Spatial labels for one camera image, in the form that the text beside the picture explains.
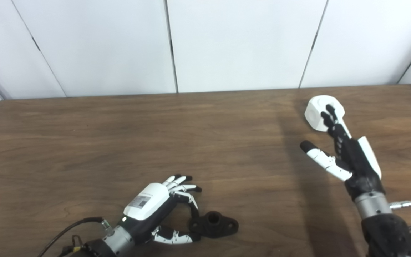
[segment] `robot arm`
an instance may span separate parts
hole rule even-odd
[[[128,256],[134,246],[150,241],[164,244],[186,244],[200,240],[199,234],[180,232],[160,224],[177,203],[189,205],[192,218],[199,216],[196,201],[189,192],[201,192],[202,189],[196,185],[183,184],[190,180],[192,180],[191,176],[174,175],[163,183],[149,184],[126,206],[114,229],[103,218],[90,220],[101,222],[107,233],[104,238],[88,241],[80,247],[65,247],[66,250],[63,250],[60,256],[65,256],[70,252],[73,252],[72,257]],[[41,257],[59,236],[73,226],[76,224],[62,231],[38,257]]]
[[[381,183],[381,170],[366,137],[355,140],[327,104],[321,112],[328,134],[334,139],[337,158],[330,156],[309,141],[302,150],[330,174],[344,181],[347,192],[361,216],[364,238],[370,257],[411,256],[409,226],[392,210],[411,206],[411,202],[388,204]]]

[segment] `brown table top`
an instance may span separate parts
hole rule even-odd
[[[201,215],[238,234],[137,256],[365,256],[360,218],[343,183],[299,148],[333,141],[304,119],[308,100],[335,96],[352,135],[366,135],[389,201],[411,200],[411,86],[236,91],[0,101],[0,256],[36,256],[81,218],[112,225],[147,184],[192,175]],[[397,211],[411,223],[411,209]],[[185,230],[188,207],[164,224]],[[74,230],[84,240],[99,225]],[[47,252],[70,244],[67,233]]]

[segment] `qr code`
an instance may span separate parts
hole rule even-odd
[[[138,195],[136,198],[134,198],[134,200],[132,200],[129,203],[128,206],[142,209],[149,200],[150,197],[148,196]]]

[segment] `black wire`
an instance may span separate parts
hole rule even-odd
[[[54,237],[45,247],[42,249],[42,251],[39,253],[37,257],[41,257],[42,255],[47,252],[47,250],[54,244],[62,235],[64,235],[66,232],[68,232],[70,229],[73,227],[80,225],[82,223],[87,223],[87,222],[98,222],[101,223],[104,219],[102,217],[89,217],[89,218],[84,218],[83,220],[77,221],[76,223],[71,224],[67,228],[65,228],[63,231],[61,231],[56,237]]]

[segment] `black metal bracket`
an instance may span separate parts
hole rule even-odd
[[[188,227],[191,232],[201,236],[219,238],[237,233],[239,223],[233,218],[211,211],[202,217],[192,218]]]

